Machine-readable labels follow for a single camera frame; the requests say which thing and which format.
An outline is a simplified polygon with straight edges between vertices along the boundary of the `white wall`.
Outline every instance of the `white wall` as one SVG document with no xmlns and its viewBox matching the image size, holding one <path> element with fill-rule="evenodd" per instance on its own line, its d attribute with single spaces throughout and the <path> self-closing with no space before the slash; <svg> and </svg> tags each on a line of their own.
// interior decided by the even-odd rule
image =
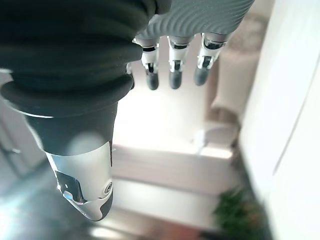
<svg viewBox="0 0 320 240">
<path fill-rule="evenodd" d="M 320 63 L 266 207 L 276 240 L 319 240 Z"/>
<path fill-rule="evenodd" d="M 275 240 L 320 239 L 319 12 L 318 0 L 275 2 L 240 133 Z"/>
<path fill-rule="evenodd" d="M 320 3 L 278 0 L 247 104 L 240 147 L 263 200 L 302 109 L 320 54 Z"/>
</svg>

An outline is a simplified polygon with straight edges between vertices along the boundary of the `robotic arm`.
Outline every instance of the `robotic arm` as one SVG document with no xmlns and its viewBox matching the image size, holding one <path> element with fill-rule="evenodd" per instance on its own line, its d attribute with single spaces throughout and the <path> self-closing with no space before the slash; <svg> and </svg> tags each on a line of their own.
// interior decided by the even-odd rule
<svg viewBox="0 0 320 240">
<path fill-rule="evenodd" d="M 254 0 L 4 0 L 1 95 L 46 153 L 58 189 L 92 221 L 113 201 L 112 139 L 118 101 L 141 59 L 158 88 L 159 38 L 168 36 L 169 84 L 182 82 L 188 47 L 202 43 L 194 81 L 203 85 L 220 50 Z"/>
</svg>

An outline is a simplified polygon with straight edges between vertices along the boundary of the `dark floor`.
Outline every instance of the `dark floor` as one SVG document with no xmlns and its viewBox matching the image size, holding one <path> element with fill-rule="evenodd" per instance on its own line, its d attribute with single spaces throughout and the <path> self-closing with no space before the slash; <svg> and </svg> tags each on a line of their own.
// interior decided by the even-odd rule
<svg viewBox="0 0 320 240">
<path fill-rule="evenodd" d="M 56 187 L 54 174 L 45 161 L 2 197 L 1 240 L 91 239 L 85 229 L 92 222 L 71 207 Z"/>
</svg>

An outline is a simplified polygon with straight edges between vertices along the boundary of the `robotic finger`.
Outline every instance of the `robotic finger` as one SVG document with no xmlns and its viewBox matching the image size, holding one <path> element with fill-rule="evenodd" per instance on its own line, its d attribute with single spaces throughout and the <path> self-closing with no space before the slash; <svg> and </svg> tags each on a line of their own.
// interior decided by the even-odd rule
<svg viewBox="0 0 320 240">
<path fill-rule="evenodd" d="M 168 36 L 169 42 L 169 84 L 172 89 L 178 89 L 182 82 L 182 71 L 187 59 L 188 48 L 194 36 Z"/>
<path fill-rule="evenodd" d="M 159 62 L 159 39 L 139 39 L 133 42 L 142 47 L 141 62 L 145 69 L 146 83 L 151 90 L 156 90 L 159 86 L 158 62 Z"/>
<path fill-rule="evenodd" d="M 201 47 L 198 54 L 197 68 L 194 72 L 194 82 L 201 86 L 207 81 L 210 69 L 219 57 L 220 51 L 225 46 L 228 36 L 215 33 L 203 33 Z"/>
</svg>

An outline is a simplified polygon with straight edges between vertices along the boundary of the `silver metal component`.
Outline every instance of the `silver metal component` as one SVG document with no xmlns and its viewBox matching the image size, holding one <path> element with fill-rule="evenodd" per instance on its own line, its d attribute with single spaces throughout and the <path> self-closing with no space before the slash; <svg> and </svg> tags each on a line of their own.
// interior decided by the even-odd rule
<svg viewBox="0 0 320 240">
<path fill-rule="evenodd" d="M 131 75 L 132 74 L 132 66 L 131 66 L 131 62 L 128 62 L 126 64 L 126 69 L 125 69 L 125 73 Z"/>
<path fill-rule="evenodd" d="M 79 155 L 46 155 L 62 195 L 88 219 L 101 220 L 102 206 L 112 201 L 110 143 Z"/>
<path fill-rule="evenodd" d="M 108 184 L 108 186 L 106 186 L 106 188 L 105 188 L 105 190 L 104 190 L 104 193 L 105 193 L 105 194 L 108 194 L 108 193 L 111 191 L 111 189 L 112 189 L 112 182 L 110 182 L 110 183 Z"/>
<path fill-rule="evenodd" d="M 206 32 L 203 35 L 206 39 L 216 43 L 225 43 L 231 37 L 231 34 L 219 34 L 214 32 Z"/>
</svg>

